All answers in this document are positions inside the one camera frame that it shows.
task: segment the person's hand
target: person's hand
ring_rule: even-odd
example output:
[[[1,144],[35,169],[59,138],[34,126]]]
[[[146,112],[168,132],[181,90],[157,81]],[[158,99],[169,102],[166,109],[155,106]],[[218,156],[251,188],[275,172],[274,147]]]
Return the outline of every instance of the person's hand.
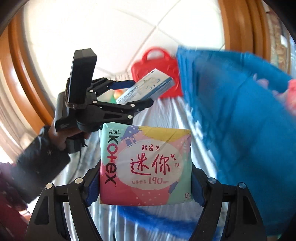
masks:
[[[64,150],[66,148],[66,139],[81,132],[82,131],[78,128],[70,128],[56,132],[53,121],[48,130],[48,137],[50,139],[50,142],[54,144],[59,150]],[[88,139],[90,135],[91,133],[85,133],[84,138]]]

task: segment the blue gripper pad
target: blue gripper pad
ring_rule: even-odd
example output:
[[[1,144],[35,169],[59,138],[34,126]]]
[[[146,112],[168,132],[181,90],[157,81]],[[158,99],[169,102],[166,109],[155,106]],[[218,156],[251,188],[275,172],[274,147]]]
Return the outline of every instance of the blue gripper pad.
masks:
[[[192,174],[191,176],[191,192],[195,202],[199,203],[202,207],[205,206],[205,198],[203,196],[203,190],[200,182],[197,180],[196,176]]]
[[[99,172],[96,174],[91,184],[89,185],[88,196],[85,199],[87,207],[95,202],[99,197]]]

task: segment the blue fabric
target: blue fabric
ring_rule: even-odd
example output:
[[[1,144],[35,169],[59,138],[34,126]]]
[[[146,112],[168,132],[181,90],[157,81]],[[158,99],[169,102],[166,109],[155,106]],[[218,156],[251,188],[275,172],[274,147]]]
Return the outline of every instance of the blue fabric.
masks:
[[[219,181],[246,183],[268,235],[282,233],[296,212],[296,121],[253,76],[280,93],[291,77],[250,53],[179,47],[177,60]]]
[[[205,198],[200,182],[195,175],[191,175],[191,193],[195,202],[199,203],[202,207],[205,205]]]
[[[197,222],[194,221],[177,221],[165,217],[158,217],[138,207],[118,206],[117,208],[120,215],[145,229],[151,231],[161,230],[164,233],[170,233],[181,239],[188,240],[197,225]],[[217,227],[213,241],[220,240],[220,232],[221,228]]]
[[[89,185],[88,196],[85,199],[86,205],[89,207],[99,197],[99,172],[96,174],[91,184]]]

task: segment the bed sheet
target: bed sheet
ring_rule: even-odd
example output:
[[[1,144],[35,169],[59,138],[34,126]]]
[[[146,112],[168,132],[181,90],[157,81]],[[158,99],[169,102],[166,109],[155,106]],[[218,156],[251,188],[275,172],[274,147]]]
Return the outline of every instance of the bed sheet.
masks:
[[[191,157],[197,168],[201,168],[209,177],[216,177],[215,162],[211,154],[207,152],[201,141],[202,134],[200,125],[192,121],[190,110],[186,106],[183,98],[158,99],[153,106],[140,112],[134,118],[134,125],[190,129],[192,132]],[[87,141],[88,148],[83,148],[81,161],[78,165],[79,154],[71,155],[71,162],[54,180],[55,185],[64,185],[77,177],[82,177],[88,169],[93,168],[100,160],[100,134],[94,132]],[[73,172],[78,166],[75,176],[70,180]],[[66,221],[69,233],[73,241],[78,241],[75,228],[70,214],[68,203],[64,204]],[[192,201],[181,204],[164,206],[141,207],[143,210],[158,217],[166,217],[170,220],[198,222],[202,213],[202,207]],[[140,241],[140,240],[167,240],[181,241],[188,240],[188,235],[173,236],[160,229],[147,230],[138,223],[132,222],[119,214],[118,207],[100,204],[99,201],[93,203],[89,208],[94,223],[102,237],[108,241]],[[226,216],[226,208],[222,207],[218,227],[222,231]]]

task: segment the sanitary pad package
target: sanitary pad package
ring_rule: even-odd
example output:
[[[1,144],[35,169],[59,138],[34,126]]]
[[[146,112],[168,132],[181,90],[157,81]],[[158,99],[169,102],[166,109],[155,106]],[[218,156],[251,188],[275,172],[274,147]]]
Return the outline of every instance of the sanitary pad package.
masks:
[[[105,123],[100,202],[153,206],[191,201],[189,130]]]

